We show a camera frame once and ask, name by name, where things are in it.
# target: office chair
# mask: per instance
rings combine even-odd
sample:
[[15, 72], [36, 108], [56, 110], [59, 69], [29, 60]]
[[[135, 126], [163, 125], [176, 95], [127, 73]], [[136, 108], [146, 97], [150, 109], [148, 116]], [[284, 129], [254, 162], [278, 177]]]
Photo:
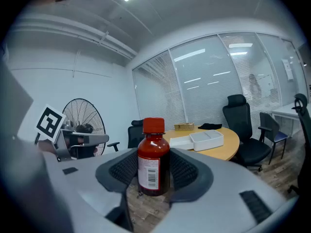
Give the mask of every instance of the office chair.
[[281, 141], [284, 141], [284, 147], [283, 147], [281, 159], [283, 158], [285, 146], [286, 146], [286, 140], [288, 136], [282, 133], [281, 131], [279, 131], [280, 125], [278, 124], [277, 121], [275, 121], [275, 119], [271, 115], [269, 115], [268, 113], [264, 113], [264, 112], [260, 112], [259, 115], [260, 115], [260, 125], [265, 128], [271, 129], [271, 131], [266, 131], [265, 133], [265, 137], [267, 137], [270, 141], [273, 142], [273, 149], [272, 149], [272, 153], [271, 153], [271, 157], [269, 161], [269, 165], [270, 165], [273, 154], [274, 154], [274, 150], [276, 148], [276, 144]]
[[294, 190], [299, 195], [307, 195], [310, 196], [310, 194], [307, 194], [307, 191], [310, 190], [308, 187], [310, 187], [309, 182], [307, 183], [307, 178], [310, 178], [309, 171], [310, 171], [310, 143], [311, 143], [311, 119], [309, 112], [307, 110], [308, 100], [305, 95], [303, 94], [296, 94], [295, 95], [295, 107], [293, 109], [296, 110], [299, 116], [299, 120], [302, 126], [303, 134], [306, 139], [305, 144], [305, 160], [302, 164], [302, 168], [300, 170], [300, 173], [297, 178], [298, 187], [291, 185], [290, 188], [287, 190], [288, 193], [290, 193], [292, 190]]
[[262, 170], [261, 165], [256, 163], [262, 161], [271, 151], [271, 148], [264, 144], [265, 132], [271, 131], [265, 127], [259, 127], [261, 136], [259, 141], [251, 138], [253, 135], [250, 108], [246, 98], [242, 94], [236, 94], [228, 97], [228, 105], [223, 108], [224, 116], [228, 122], [229, 128], [233, 130], [243, 142], [239, 146], [236, 157], [244, 166], [256, 166], [258, 171]]
[[[142, 123], [143, 120], [139, 121], [132, 121], [132, 126], [130, 126], [127, 129], [128, 132], [128, 144], [127, 148], [132, 149], [132, 148], [137, 148], [139, 143], [145, 138], [145, 135], [142, 133]], [[107, 147], [114, 147], [115, 151], [119, 151], [117, 145], [120, 142], [114, 142], [111, 144], [108, 144]]]

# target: chair seat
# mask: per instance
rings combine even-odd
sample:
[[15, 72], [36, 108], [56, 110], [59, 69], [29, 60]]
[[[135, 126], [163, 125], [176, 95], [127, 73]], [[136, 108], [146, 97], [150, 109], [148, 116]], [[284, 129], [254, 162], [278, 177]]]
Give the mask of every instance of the chair seat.
[[279, 131], [279, 132], [277, 132], [273, 142], [277, 143], [277, 142], [283, 141], [287, 138], [288, 138], [288, 136], [286, 134]]
[[238, 157], [243, 160], [245, 165], [251, 165], [262, 161], [270, 151], [271, 148], [268, 145], [250, 138], [240, 145]]

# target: table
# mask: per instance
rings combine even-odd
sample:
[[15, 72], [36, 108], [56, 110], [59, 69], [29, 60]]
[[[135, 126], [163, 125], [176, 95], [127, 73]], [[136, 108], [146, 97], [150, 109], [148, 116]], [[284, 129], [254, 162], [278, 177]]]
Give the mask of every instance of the table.
[[[274, 119], [276, 118], [276, 116], [278, 116], [278, 117], [289, 118], [289, 119], [292, 120], [290, 137], [292, 137], [293, 134], [295, 134], [297, 131], [300, 130], [300, 128], [297, 128], [296, 131], [294, 132], [294, 120], [298, 120], [299, 121], [299, 117], [298, 117], [298, 114], [297, 114], [296, 110], [292, 109], [293, 107], [295, 107], [295, 104], [294, 103], [290, 103], [288, 105], [285, 105], [283, 107], [280, 107], [278, 109], [275, 109], [275, 110], [271, 111], [272, 117]], [[308, 110], [309, 113], [311, 112], [311, 103], [308, 103], [307, 110]]]
[[[206, 131], [206, 130], [200, 130], [198, 129], [198, 127], [199, 126], [194, 126], [194, 130], [182, 130], [182, 131], [170, 130], [170, 131], [167, 131], [163, 135], [163, 138], [167, 140], [168, 142], [170, 142], [171, 138], [182, 137], [182, 136], [187, 136], [191, 133], [198, 133], [198, 132]], [[219, 131], [220, 133], [224, 135], [224, 145], [214, 148], [214, 149], [199, 151], [197, 153], [228, 161], [238, 151], [240, 139], [238, 135], [230, 129], [221, 128], [221, 129], [218, 129], [217, 131]]]

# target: table top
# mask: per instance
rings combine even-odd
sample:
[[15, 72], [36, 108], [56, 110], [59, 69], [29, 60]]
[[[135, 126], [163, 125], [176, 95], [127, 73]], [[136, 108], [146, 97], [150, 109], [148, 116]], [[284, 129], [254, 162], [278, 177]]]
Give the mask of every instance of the table top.
[[[194, 130], [167, 131], [163, 135], [163, 137], [165, 140], [170, 142], [171, 138], [187, 136], [191, 133], [198, 133], [198, 132], [203, 132], [203, 131], [206, 131], [206, 130], [200, 130], [198, 129], [198, 126], [194, 126]], [[238, 151], [240, 139], [238, 135], [230, 129], [221, 128], [221, 129], [218, 129], [217, 131], [219, 131], [220, 133], [224, 135], [224, 145], [214, 148], [214, 149], [198, 151], [197, 153], [205, 154], [205, 155], [217, 158], [217, 159], [228, 161]]]
[[[295, 103], [290, 103], [290, 104], [284, 105], [278, 109], [272, 110], [271, 112], [273, 114], [276, 114], [276, 115], [289, 115], [289, 116], [298, 117], [296, 110], [292, 109], [293, 107], [295, 107]], [[310, 113], [311, 112], [311, 103], [308, 103], [307, 109]]]

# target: bottle label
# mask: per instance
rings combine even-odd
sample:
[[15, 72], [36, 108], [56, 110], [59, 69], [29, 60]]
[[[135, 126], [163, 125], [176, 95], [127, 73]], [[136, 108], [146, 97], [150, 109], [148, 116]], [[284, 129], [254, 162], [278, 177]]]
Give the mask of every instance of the bottle label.
[[138, 156], [138, 182], [148, 190], [160, 189], [160, 158]]

